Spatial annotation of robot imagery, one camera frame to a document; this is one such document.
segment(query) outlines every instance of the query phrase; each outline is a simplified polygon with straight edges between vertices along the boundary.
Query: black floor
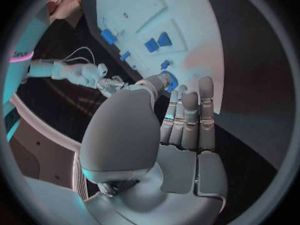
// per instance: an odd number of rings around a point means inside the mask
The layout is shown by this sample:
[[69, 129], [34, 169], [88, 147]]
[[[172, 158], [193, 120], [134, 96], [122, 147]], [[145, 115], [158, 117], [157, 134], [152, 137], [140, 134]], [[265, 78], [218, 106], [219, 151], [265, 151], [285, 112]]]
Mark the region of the black floor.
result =
[[[76, 29], [63, 20], [53, 23], [37, 45], [35, 57], [61, 59], [81, 46], [91, 48], [96, 62], [104, 62], [107, 65], [108, 76], [120, 75], [125, 81], [133, 82], [89, 34], [84, 18], [80, 20]], [[17, 93], [47, 124], [79, 142], [93, 113], [105, 100], [97, 90], [48, 78], [30, 78], [26, 84], [19, 87]], [[160, 122], [168, 102], [164, 96], [156, 102], [155, 113]], [[221, 156], [228, 177], [227, 204], [215, 223], [223, 225], [253, 204], [272, 181], [276, 170], [250, 147], [218, 125], [215, 132], [216, 150]], [[97, 186], [88, 183], [89, 195], [97, 191]]]

